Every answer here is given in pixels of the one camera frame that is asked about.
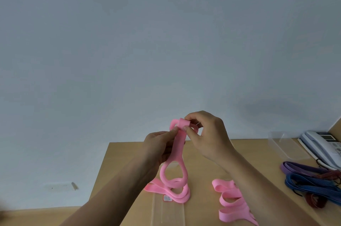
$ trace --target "sticker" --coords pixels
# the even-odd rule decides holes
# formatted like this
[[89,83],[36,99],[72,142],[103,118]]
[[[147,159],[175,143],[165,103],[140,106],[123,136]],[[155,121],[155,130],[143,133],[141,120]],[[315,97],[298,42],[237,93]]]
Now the sticker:
[[163,195],[163,201],[164,201],[164,202],[172,202],[173,199],[170,198],[168,195]]

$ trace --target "landline phone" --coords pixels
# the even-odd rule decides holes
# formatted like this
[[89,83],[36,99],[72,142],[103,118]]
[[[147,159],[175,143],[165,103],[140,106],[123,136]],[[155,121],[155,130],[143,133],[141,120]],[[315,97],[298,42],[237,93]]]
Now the landline phone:
[[330,133],[307,131],[298,141],[319,165],[332,170],[341,170],[341,142]]

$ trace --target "hand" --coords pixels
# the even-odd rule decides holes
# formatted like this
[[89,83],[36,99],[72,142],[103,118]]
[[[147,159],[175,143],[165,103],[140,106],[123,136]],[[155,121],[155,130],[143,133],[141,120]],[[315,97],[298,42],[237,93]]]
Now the hand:
[[186,115],[185,119],[190,120],[199,128],[203,127],[201,136],[189,126],[185,126],[184,130],[186,130],[194,146],[207,159],[217,162],[220,158],[227,155],[233,156],[237,153],[228,138],[224,122],[219,117],[205,111],[199,111]]
[[173,147],[174,138],[179,131],[178,127],[174,127],[171,131],[161,131],[150,133],[145,138],[140,155],[145,161],[147,169],[147,181],[152,181],[159,171],[161,163],[165,162]]

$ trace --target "table surface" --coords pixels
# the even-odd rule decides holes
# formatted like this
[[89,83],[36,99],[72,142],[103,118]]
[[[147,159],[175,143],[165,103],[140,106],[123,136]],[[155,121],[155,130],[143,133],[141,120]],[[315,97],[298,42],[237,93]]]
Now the table surface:
[[[266,139],[232,140],[232,143],[248,162],[307,211],[318,223],[321,225],[338,225],[341,222],[341,207],[328,202],[323,209],[313,209],[303,197],[296,195],[285,186],[285,175],[279,169],[282,160],[268,146]],[[141,142],[109,143],[90,198],[134,157],[141,144]],[[218,210],[223,207],[219,203],[220,193],[213,189],[212,180],[231,180],[229,174],[212,161],[201,156],[190,141],[186,141],[184,146],[183,159],[188,170],[188,185],[191,190],[191,197],[185,203],[186,225],[253,225],[246,220],[237,220],[227,224],[218,218]],[[317,167],[312,158],[302,160],[300,163]],[[181,169],[179,166],[167,169],[166,175],[168,178],[181,177]],[[142,191],[130,208],[122,225],[150,226],[152,200],[153,193]]]

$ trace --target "wall outlet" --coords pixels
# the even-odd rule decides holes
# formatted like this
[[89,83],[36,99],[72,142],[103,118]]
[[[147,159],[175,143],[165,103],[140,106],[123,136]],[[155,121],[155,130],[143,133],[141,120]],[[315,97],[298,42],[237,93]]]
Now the wall outlet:
[[57,183],[47,183],[44,184],[44,189],[49,192],[59,193],[59,192],[70,192],[78,189],[74,182],[57,182]]

